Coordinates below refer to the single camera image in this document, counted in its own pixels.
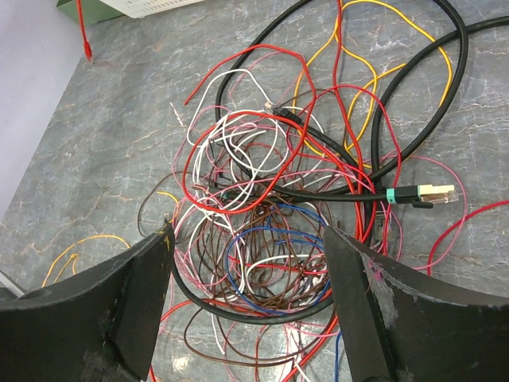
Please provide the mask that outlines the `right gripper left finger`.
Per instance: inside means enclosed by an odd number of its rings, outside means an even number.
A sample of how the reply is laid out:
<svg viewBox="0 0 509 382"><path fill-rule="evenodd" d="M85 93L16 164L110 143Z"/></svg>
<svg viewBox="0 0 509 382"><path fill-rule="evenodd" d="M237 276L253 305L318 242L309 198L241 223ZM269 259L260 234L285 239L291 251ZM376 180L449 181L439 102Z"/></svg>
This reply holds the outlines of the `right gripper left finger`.
<svg viewBox="0 0 509 382"><path fill-rule="evenodd" d="M173 265L171 224L51 286L1 275L3 381L142 381Z"/></svg>

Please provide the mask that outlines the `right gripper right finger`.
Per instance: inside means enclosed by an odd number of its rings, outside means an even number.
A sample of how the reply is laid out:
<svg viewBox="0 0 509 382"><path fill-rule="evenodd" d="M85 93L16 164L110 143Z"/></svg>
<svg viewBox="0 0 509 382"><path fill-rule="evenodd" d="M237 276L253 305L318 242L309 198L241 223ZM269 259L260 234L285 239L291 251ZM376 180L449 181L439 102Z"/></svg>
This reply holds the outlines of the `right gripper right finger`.
<svg viewBox="0 0 509 382"><path fill-rule="evenodd" d="M422 274L332 227L324 255L354 381L506 381L508 300Z"/></svg>

